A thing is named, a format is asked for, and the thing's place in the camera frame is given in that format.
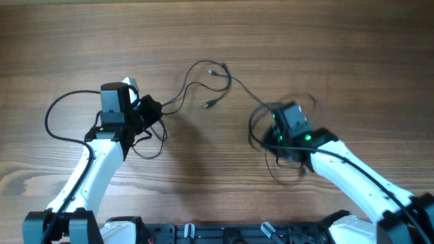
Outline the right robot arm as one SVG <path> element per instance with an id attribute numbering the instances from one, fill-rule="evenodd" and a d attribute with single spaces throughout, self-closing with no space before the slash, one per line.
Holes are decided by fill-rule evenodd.
<path id="1" fill-rule="evenodd" d="M 274 123 L 261 146 L 329 180 L 367 215 L 338 211 L 319 224 L 322 243 L 432 243 L 433 195 L 417 197 L 382 177 L 328 129 L 313 129 L 301 107 L 270 108 Z"/>

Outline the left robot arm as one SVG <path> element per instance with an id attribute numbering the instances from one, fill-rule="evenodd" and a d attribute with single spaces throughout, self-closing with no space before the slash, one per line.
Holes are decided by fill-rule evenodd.
<path id="1" fill-rule="evenodd" d="M 104 226 L 97 212 L 114 173 L 136 143 L 135 137 L 161 117 L 162 105 L 150 95 L 140 97 L 133 78 L 102 85 L 102 110 L 86 133 L 83 154 L 58 196 L 44 211 L 24 219 L 25 243 L 151 243 L 153 236 L 140 217 L 111 218 Z"/>

